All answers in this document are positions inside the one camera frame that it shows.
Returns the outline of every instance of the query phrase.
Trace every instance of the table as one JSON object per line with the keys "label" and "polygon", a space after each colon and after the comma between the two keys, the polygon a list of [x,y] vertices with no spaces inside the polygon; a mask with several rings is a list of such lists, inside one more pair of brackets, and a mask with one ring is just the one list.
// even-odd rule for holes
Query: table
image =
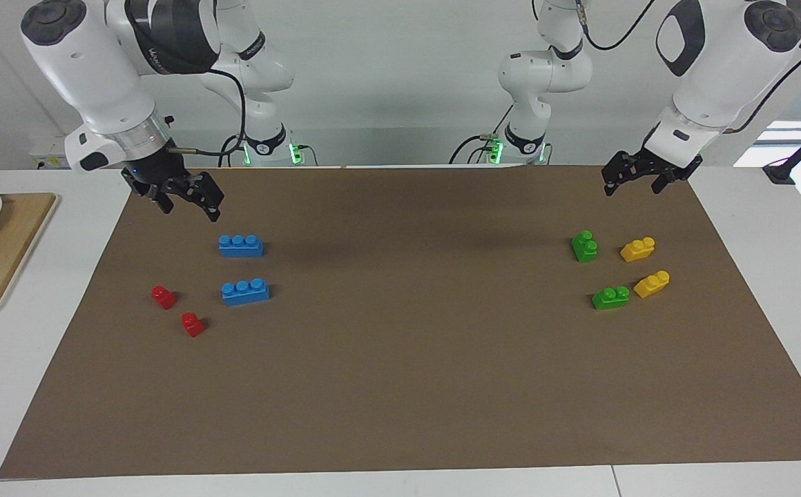
{"label": "table", "polygon": [[[704,168],[691,183],[801,374],[801,196],[771,185],[760,170]],[[37,191],[56,192],[61,201],[0,312],[0,464],[127,196],[116,170],[0,172],[0,193]],[[176,495],[205,488],[288,496],[774,497],[801,491],[801,462],[0,482],[3,495]]]}

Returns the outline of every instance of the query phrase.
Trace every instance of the green light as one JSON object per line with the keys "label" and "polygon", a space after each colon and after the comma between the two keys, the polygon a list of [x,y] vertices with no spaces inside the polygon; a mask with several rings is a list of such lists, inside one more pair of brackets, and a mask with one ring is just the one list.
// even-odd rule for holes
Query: green light
{"label": "green light", "polygon": [[299,148],[296,148],[296,145],[290,144],[290,160],[293,160],[294,166],[299,166],[302,164],[302,153],[300,153]]}
{"label": "green light", "polygon": [[492,151],[490,152],[490,162],[492,164],[499,164],[502,162],[502,152],[505,150],[505,144],[496,139],[492,144]]}

